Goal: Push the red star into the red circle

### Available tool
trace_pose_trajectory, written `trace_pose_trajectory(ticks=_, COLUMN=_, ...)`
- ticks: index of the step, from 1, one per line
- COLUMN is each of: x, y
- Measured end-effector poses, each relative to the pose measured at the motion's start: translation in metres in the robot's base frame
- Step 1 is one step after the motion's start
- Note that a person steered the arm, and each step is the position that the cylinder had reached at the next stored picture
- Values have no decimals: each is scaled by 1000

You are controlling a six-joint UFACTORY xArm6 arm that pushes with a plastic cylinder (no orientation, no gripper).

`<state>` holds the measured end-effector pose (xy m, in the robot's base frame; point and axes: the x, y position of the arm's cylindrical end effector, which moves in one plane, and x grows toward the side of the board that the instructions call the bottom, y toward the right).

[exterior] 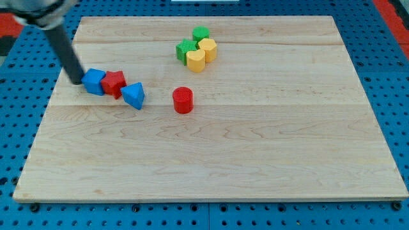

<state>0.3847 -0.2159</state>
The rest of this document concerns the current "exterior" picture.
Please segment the grey robot arm end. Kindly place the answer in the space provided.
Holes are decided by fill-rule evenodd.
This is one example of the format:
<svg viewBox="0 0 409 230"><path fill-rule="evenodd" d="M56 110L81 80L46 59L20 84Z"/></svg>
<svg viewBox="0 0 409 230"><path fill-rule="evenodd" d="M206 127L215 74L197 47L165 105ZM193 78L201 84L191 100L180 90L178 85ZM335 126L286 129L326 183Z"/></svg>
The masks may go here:
<svg viewBox="0 0 409 230"><path fill-rule="evenodd" d="M23 26L53 29L63 23L63 17L77 0L1 0L1 10L11 13Z"/></svg>

